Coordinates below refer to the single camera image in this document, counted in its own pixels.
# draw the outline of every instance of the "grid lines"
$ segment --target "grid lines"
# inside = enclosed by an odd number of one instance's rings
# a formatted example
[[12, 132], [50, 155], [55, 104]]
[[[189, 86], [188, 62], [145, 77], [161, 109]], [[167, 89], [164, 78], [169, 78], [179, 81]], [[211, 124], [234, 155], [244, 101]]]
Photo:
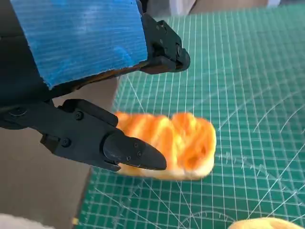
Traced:
[[277, 217], [305, 225], [305, 5], [173, 17], [190, 68], [120, 78], [114, 110], [192, 112], [216, 129], [201, 180], [92, 169], [79, 228], [225, 229]]

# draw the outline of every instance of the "screw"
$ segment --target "screw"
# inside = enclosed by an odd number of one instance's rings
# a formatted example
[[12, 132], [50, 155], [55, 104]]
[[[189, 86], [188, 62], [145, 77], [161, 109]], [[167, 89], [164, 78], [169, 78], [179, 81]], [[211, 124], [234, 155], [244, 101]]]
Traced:
[[61, 142], [62, 147], [69, 147], [71, 145], [71, 140], [68, 138], [64, 138]]
[[84, 118], [84, 113], [83, 113], [83, 112], [77, 111], [77, 112], [75, 113], [75, 119], [76, 119], [76, 120], [82, 120], [83, 118]]
[[177, 54], [178, 54], [178, 56], [180, 56], [180, 53], [181, 53], [181, 47], [180, 47], [180, 45], [177, 45]]

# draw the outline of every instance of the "bread roll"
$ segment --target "bread roll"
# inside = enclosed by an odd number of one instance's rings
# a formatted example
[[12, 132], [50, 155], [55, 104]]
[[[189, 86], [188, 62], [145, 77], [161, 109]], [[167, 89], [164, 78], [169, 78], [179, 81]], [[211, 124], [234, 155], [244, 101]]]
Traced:
[[191, 113], [177, 113], [171, 119], [164, 115], [117, 112], [118, 128], [158, 149], [167, 168], [148, 170], [119, 164], [119, 173], [158, 179], [199, 179], [214, 166], [216, 133], [213, 125]]
[[302, 227], [283, 219], [258, 218], [235, 222], [229, 229], [302, 229]]

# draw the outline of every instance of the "blue tape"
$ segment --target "blue tape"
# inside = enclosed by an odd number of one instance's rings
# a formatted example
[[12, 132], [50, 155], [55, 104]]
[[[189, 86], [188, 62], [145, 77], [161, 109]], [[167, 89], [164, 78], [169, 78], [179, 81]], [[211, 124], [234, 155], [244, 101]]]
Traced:
[[11, 0], [11, 3], [38, 71], [49, 88], [131, 67], [147, 59], [135, 0]]

